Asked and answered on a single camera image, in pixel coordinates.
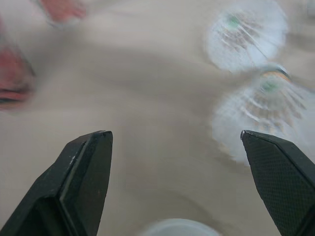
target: shuttlecock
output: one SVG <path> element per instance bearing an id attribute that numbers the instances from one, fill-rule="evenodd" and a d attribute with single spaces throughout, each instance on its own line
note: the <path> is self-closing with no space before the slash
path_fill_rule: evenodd
<path id="1" fill-rule="evenodd" d="M 238 3 L 206 32 L 205 51 L 220 69 L 237 72 L 260 67 L 285 44 L 286 16 L 271 0 Z"/>
<path id="2" fill-rule="evenodd" d="M 240 134 L 251 130 L 295 143 L 310 159 L 315 138 L 315 95 L 293 84 L 281 67 L 270 67 L 222 101 L 212 118 L 212 136 L 235 161 L 248 164 Z"/>

